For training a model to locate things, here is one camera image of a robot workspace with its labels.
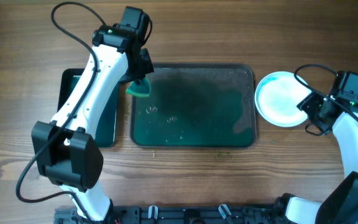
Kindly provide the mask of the green yellow sponge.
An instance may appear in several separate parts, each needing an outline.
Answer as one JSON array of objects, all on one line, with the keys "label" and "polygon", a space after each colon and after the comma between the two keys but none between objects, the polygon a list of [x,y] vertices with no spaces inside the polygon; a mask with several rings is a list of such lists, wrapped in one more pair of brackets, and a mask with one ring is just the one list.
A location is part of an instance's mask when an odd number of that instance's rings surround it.
[{"label": "green yellow sponge", "polygon": [[126,90],[126,93],[129,95],[132,95],[134,97],[148,97],[151,93],[151,86],[143,86],[143,85],[133,85],[131,82],[131,85]]}]

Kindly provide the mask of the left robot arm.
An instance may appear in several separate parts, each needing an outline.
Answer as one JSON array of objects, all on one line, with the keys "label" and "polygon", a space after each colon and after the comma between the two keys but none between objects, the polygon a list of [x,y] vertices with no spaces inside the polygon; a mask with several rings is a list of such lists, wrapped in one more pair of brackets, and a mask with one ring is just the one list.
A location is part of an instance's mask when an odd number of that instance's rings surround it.
[{"label": "left robot arm", "polygon": [[119,83],[130,83],[126,92],[148,97],[146,75],[154,68],[147,49],[152,28],[130,24],[101,26],[93,37],[88,63],[65,104],[50,122],[36,122],[32,129],[39,174],[61,187],[86,223],[105,223],[112,202],[102,189],[99,176],[103,155],[94,139],[99,120]]}]

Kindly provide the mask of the white plate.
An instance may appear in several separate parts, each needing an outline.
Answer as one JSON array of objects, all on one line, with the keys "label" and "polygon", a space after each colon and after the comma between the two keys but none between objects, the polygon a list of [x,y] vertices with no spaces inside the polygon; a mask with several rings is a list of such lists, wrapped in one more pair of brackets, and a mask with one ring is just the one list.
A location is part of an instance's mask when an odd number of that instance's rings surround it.
[{"label": "white plate", "polygon": [[269,123],[290,128],[308,119],[308,115],[297,108],[311,90],[306,82],[291,72],[279,71],[265,76],[257,85],[254,101],[259,114]]}]

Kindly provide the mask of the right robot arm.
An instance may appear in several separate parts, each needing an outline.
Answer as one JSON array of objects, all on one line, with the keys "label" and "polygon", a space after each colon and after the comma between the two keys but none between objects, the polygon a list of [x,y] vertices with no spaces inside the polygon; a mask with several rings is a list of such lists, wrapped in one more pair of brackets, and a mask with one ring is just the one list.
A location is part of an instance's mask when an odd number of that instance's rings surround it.
[{"label": "right robot arm", "polygon": [[272,207],[275,223],[358,223],[358,104],[334,96],[315,109],[310,103],[317,98],[313,93],[298,107],[310,118],[332,122],[330,130],[339,144],[344,180],[322,203],[283,194]]}]

